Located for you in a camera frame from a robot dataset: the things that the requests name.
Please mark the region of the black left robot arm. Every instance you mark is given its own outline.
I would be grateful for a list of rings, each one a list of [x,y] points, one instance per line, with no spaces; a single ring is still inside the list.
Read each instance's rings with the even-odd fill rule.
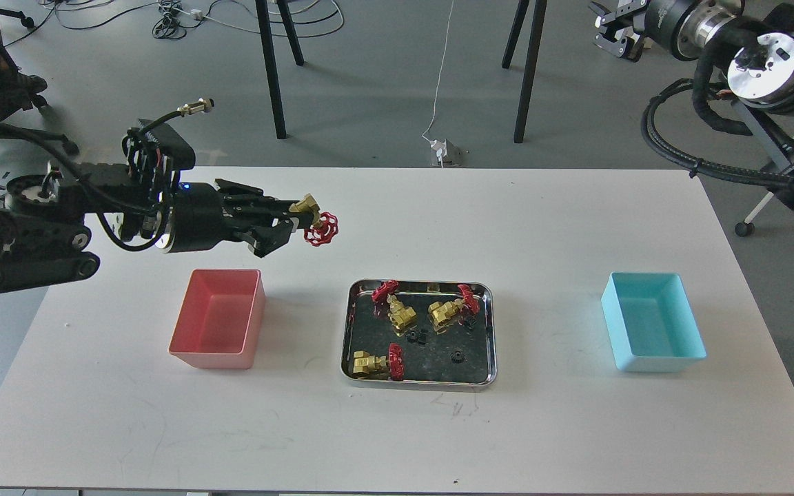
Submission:
[[[88,250],[86,216],[96,216],[108,239],[130,252],[207,251],[228,241],[264,257],[296,230],[312,235],[322,220],[312,196],[279,200],[223,179],[183,182],[195,154],[169,122],[212,107],[201,99],[142,120],[123,139],[122,164],[76,163],[28,130],[0,123],[0,137],[38,145],[54,159],[46,173],[0,186],[0,294],[92,277],[101,261]]]

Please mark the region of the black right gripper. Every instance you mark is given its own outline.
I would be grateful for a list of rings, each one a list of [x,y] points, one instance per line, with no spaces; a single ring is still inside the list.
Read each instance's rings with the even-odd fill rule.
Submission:
[[[618,59],[637,62],[649,38],[674,59],[693,61],[718,30],[741,16],[744,1],[620,1],[615,10],[590,1],[596,15],[596,47]]]

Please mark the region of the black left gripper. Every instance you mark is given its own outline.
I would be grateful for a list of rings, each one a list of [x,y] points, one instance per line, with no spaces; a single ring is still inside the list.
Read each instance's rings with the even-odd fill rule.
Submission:
[[[210,183],[179,182],[172,194],[170,217],[161,236],[164,252],[207,251],[223,240],[245,242],[259,258],[276,251],[300,227],[290,207],[259,188],[216,179]]]

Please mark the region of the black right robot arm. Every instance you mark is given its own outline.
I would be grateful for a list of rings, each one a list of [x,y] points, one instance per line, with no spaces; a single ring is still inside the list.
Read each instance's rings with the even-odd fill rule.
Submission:
[[[794,116],[794,6],[782,3],[765,19],[744,15],[743,1],[631,1],[615,10],[591,2],[598,17],[595,43],[621,59],[640,51],[627,30],[665,48],[674,59],[696,63],[644,110],[642,137],[665,160],[690,176],[709,176],[766,188],[794,211],[794,138],[774,116]],[[690,92],[694,113],[710,129],[753,137],[768,154],[761,169],[706,160],[670,144],[655,126],[656,110]]]

